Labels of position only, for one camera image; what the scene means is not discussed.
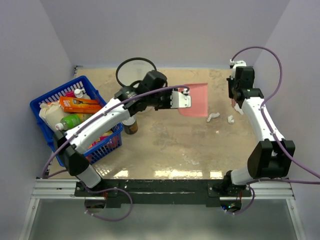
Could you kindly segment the pink hand brush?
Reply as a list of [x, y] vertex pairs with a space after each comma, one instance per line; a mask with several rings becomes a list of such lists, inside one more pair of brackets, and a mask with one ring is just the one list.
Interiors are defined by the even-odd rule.
[[237, 102], [234, 99], [232, 99], [231, 100], [231, 106], [234, 108], [236, 106], [236, 104], [237, 104]]

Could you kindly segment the white paper scrap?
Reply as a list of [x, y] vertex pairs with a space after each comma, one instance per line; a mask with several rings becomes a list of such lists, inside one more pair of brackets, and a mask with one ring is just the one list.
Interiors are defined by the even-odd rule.
[[212, 119], [216, 119], [216, 118], [219, 118], [220, 117], [220, 113], [219, 112], [216, 112], [216, 113], [210, 113], [206, 122], [209, 123]]
[[229, 116], [227, 117], [227, 122], [228, 122], [229, 124], [233, 124], [233, 123], [235, 122], [234, 116], [233, 116], [233, 115], [229, 115]]

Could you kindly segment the pink dustpan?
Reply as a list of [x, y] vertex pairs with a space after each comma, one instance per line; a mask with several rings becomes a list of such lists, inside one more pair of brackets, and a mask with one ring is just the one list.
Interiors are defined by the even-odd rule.
[[208, 84], [188, 83], [191, 107], [179, 108], [180, 115], [185, 117], [208, 117]]

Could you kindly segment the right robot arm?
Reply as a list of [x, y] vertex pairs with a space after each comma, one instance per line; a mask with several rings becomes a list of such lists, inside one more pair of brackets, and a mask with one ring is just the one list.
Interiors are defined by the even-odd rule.
[[229, 97], [246, 114], [257, 139], [257, 145], [245, 167], [230, 170], [223, 178], [223, 192], [230, 197], [245, 189], [247, 183], [286, 177], [291, 166], [290, 157], [296, 146], [277, 130], [263, 102], [262, 91], [254, 87], [255, 71], [244, 61], [236, 62], [228, 82]]

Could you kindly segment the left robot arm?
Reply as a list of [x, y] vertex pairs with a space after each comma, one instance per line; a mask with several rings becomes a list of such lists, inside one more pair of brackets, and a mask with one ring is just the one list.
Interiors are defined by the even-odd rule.
[[163, 73], [157, 70], [147, 72], [142, 80], [123, 85], [104, 107], [80, 125], [67, 131], [57, 130], [53, 135], [53, 154], [63, 162], [71, 176], [86, 186], [88, 193], [99, 196], [104, 184], [84, 155], [88, 147], [112, 127], [147, 107], [171, 109], [172, 94], [177, 90], [178, 87], [168, 85]]

